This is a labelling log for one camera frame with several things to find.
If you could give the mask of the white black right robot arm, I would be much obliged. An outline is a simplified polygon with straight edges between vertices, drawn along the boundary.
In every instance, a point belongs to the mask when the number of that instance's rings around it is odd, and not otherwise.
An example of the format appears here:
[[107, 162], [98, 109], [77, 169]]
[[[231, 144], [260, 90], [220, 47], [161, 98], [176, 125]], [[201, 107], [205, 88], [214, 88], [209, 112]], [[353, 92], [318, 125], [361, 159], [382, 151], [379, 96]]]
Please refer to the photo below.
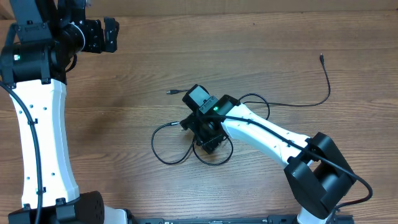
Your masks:
[[200, 85], [188, 90], [182, 101], [192, 112], [180, 124], [193, 131], [197, 145], [207, 153], [230, 138], [255, 147], [283, 168], [302, 207], [297, 223], [330, 221], [355, 182], [346, 159], [323, 133], [310, 138], [290, 132], [256, 115], [239, 100], [229, 95], [217, 99]]

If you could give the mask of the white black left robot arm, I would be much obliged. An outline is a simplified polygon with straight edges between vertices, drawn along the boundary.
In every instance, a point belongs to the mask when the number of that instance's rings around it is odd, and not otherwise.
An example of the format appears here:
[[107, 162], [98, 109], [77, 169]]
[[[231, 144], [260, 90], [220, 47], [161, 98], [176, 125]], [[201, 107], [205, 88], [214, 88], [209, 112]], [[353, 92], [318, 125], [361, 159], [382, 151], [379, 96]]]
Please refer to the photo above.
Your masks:
[[24, 166], [22, 207], [9, 223], [134, 222], [129, 210], [104, 204], [75, 181], [65, 128], [67, 73], [80, 52], [113, 53], [119, 24], [86, 18], [87, 0], [12, 0], [16, 19], [1, 50], [1, 87], [19, 122]]

